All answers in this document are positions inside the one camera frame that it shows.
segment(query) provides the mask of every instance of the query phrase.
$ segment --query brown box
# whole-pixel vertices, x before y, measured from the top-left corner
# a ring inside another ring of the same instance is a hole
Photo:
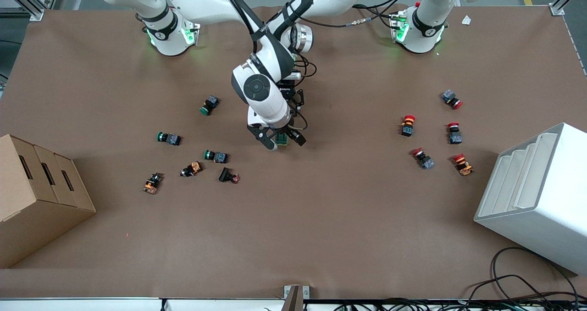
[[[0,268],[95,213],[71,159],[11,135],[0,138]]]

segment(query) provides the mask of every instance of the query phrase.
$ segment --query cable connector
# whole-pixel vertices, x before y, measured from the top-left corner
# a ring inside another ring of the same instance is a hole
[[[359,25],[359,24],[363,24],[363,23],[367,23],[367,22],[371,22],[371,18],[367,17],[367,18],[361,18],[358,20],[354,20],[352,22],[349,22],[346,24],[346,27],[352,27],[353,25]]]

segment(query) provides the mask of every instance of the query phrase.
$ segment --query box handle slot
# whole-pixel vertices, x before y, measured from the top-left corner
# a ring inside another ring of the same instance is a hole
[[[31,175],[31,171],[29,170],[29,166],[27,165],[27,161],[25,161],[25,158],[22,155],[19,155],[18,157],[21,159],[22,168],[25,169],[25,173],[27,174],[27,178],[32,180],[33,176]]]
[[[65,182],[67,183],[67,187],[69,187],[69,190],[71,190],[73,192],[72,182],[69,181],[69,177],[67,176],[67,172],[61,170],[61,173],[63,173],[63,177],[65,178]]]
[[[41,165],[43,167],[44,173],[47,175],[47,180],[49,181],[49,183],[51,185],[55,185],[55,181],[53,181],[53,177],[51,176],[51,173],[47,165],[45,163],[41,163]]]

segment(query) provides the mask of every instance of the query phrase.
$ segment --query white box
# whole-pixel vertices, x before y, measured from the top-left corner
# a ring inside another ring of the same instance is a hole
[[[474,221],[587,276],[587,133],[560,123],[499,154]]]

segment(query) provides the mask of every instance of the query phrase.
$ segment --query table surface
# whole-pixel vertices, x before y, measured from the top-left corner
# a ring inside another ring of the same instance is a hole
[[[587,81],[564,21],[545,6],[459,7],[449,22],[421,55],[378,22],[314,28],[308,142],[269,152],[230,85],[251,50],[242,25],[205,26],[197,48],[165,57],[130,11],[46,12],[29,24],[0,133],[74,158],[97,214],[0,271],[0,296],[272,298],[292,283],[312,286],[313,298],[468,296],[490,279],[494,253],[515,245],[472,220],[497,154],[560,122],[587,130]],[[459,110],[440,101],[446,89]],[[222,103],[204,117],[210,94]],[[407,114],[417,118],[411,138],[398,134]],[[461,145],[447,144],[452,121]],[[156,142],[159,131],[184,142]],[[433,169],[410,155],[418,147]],[[223,166],[204,162],[206,149],[230,154],[239,184],[217,181]],[[459,153],[469,177],[449,161]],[[204,171],[179,177],[196,160]],[[154,172],[164,180],[152,196],[141,188]],[[570,290],[524,253],[506,253],[498,272]],[[587,278],[573,282],[585,294]],[[491,286],[476,297],[501,298]]]

